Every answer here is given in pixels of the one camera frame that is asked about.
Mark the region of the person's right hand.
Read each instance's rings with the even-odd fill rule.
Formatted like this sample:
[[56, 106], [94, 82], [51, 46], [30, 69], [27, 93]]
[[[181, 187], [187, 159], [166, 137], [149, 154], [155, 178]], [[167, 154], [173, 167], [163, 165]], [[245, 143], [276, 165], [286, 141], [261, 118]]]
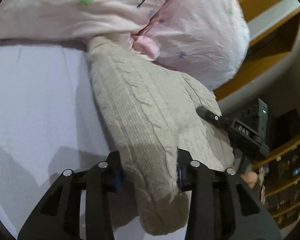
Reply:
[[257, 182], [258, 182], [258, 176], [255, 172], [248, 172], [248, 173], [240, 174], [239, 172], [237, 172], [235, 170], [234, 166], [231, 166], [230, 168], [228, 168], [226, 170], [226, 172], [230, 175], [239, 174], [240, 177], [249, 185], [249, 187], [251, 189], [253, 189], [256, 186]]

